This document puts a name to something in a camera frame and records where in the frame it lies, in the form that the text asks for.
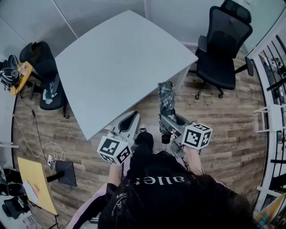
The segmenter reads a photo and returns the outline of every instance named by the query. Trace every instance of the black hair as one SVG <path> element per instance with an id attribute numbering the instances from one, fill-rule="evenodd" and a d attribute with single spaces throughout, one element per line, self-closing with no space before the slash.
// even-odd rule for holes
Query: black hair
<path id="1" fill-rule="evenodd" d="M 105 228 L 257 228 L 245 197 L 207 174 L 186 172 L 184 179 L 185 187 L 180 190 L 176 203 L 170 203 L 168 208 L 162 208 L 155 214 L 150 214 L 150 209 L 146 209 L 137 195 L 134 180 L 124 179 L 119 193 L 124 193 L 126 198 L 113 211 L 112 217 L 105 218 L 105 225 L 108 225 Z"/>

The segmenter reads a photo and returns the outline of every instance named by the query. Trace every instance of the white sneaker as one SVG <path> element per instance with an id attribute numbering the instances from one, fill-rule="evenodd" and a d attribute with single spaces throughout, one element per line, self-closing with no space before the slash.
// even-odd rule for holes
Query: white sneaker
<path id="1" fill-rule="evenodd" d="M 142 132 L 147 132 L 147 127 L 143 123 L 139 126 L 139 133 L 142 133 Z"/>

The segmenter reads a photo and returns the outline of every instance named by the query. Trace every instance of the plaid cloth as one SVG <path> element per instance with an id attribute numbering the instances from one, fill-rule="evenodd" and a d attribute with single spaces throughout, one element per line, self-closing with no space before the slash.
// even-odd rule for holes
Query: plaid cloth
<path id="1" fill-rule="evenodd" d="M 167 116 L 169 119 L 177 122 L 176 114 L 175 114 L 175 87 L 173 86 L 173 83 L 163 82 L 158 83 L 158 90 L 159 90 L 159 100 L 160 100 L 160 114 Z M 162 134 L 168 134 L 171 135 L 171 133 L 167 130 L 167 128 L 161 123 L 159 119 L 160 124 L 160 132 Z"/>

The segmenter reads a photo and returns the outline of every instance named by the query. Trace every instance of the black office chair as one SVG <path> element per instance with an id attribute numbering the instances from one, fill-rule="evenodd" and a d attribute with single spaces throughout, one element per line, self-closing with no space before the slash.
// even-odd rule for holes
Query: black office chair
<path id="1" fill-rule="evenodd" d="M 207 36 L 200 36 L 196 51 L 198 62 L 195 73 L 204 80 L 196 99 L 199 99 L 206 83 L 216 86 L 220 91 L 219 98 L 222 98 L 222 89 L 235 89 L 236 73 L 248 69 L 248 74 L 253 76 L 249 58 L 246 57 L 246 64 L 237 70 L 232 60 L 252 33 L 250 22 L 250 12 L 231 0 L 226 0 L 221 7 L 211 7 Z"/>
<path id="2" fill-rule="evenodd" d="M 30 91 L 30 99 L 33 98 L 33 93 L 41 93 L 40 108 L 43 110 L 56 110 L 63 107 L 63 116 L 66 115 L 67 97 L 64 92 L 62 83 L 59 78 L 57 65 L 51 53 L 49 45 L 45 41 L 28 44 L 20 53 L 20 61 L 23 63 L 28 61 L 36 72 L 42 77 L 40 88 L 33 83 Z M 50 90 L 50 83 L 54 83 L 53 102 L 46 104 L 43 100 L 43 91 Z"/>

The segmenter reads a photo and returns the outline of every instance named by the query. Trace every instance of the white paper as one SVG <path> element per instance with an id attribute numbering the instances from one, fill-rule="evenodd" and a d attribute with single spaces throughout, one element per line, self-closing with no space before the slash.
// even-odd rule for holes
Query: white paper
<path id="1" fill-rule="evenodd" d="M 35 194 L 35 192 L 33 191 L 32 187 L 30 186 L 30 184 L 27 182 L 27 180 L 25 180 L 23 182 L 23 186 L 25 188 L 26 193 L 29 195 L 29 197 L 31 198 L 30 200 L 37 204 L 39 202 L 39 199 L 37 197 L 37 195 Z"/>

